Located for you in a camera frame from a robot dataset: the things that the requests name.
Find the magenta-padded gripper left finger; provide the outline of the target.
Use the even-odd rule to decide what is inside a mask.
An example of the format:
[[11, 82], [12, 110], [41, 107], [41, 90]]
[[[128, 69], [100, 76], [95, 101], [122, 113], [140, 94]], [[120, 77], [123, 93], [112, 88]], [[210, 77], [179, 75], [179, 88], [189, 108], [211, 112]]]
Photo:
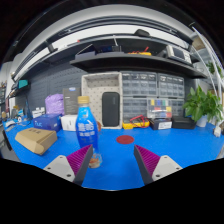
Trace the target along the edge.
[[81, 186], [92, 155], [93, 146], [88, 145], [68, 156], [59, 155], [44, 170]]

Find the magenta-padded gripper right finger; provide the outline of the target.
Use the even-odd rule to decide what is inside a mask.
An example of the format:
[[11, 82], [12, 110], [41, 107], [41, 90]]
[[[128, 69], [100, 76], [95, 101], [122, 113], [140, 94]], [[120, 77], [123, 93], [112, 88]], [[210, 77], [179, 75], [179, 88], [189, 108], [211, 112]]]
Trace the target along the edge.
[[145, 185], [182, 169], [182, 167], [168, 155], [158, 156], [139, 145], [134, 146], [134, 156]]

